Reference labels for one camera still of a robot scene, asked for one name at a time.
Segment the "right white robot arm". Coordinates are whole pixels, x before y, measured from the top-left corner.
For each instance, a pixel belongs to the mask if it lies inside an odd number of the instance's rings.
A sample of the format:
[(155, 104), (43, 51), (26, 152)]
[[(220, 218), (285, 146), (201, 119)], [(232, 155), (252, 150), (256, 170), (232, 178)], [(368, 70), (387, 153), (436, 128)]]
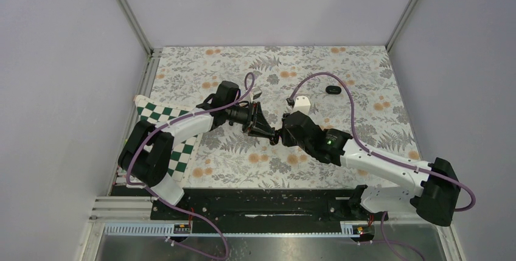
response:
[(357, 198), (349, 203), (354, 218), (363, 220), (371, 213), (384, 211), (414, 211), (429, 223), (451, 225), (461, 188), (447, 160), (412, 162), (381, 154), (349, 133), (323, 130), (300, 111), (284, 114), (279, 137), (284, 146), (297, 146), (321, 163), (363, 170), (396, 184), (386, 190), (357, 187)]

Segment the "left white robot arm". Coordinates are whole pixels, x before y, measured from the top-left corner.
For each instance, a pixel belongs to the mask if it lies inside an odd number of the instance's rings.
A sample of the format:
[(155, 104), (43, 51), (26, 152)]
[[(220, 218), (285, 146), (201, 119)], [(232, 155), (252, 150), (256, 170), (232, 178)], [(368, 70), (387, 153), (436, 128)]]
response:
[(192, 111), (168, 122), (138, 122), (125, 143), (117, 163), (128, 176), (135, 177), (155, 197), (166, 203), (165, 210), (175, 219), (183, 218), (189, 203), (184, 190), (168, 173), (173, 149), (186, 140), (210, 132), (229, 122), (240, 124), (244, 134), (277, 144), (279, 134), (269, 125), (259, 102), (250, 92), (242, 94), (237, 84), (223, 81)]

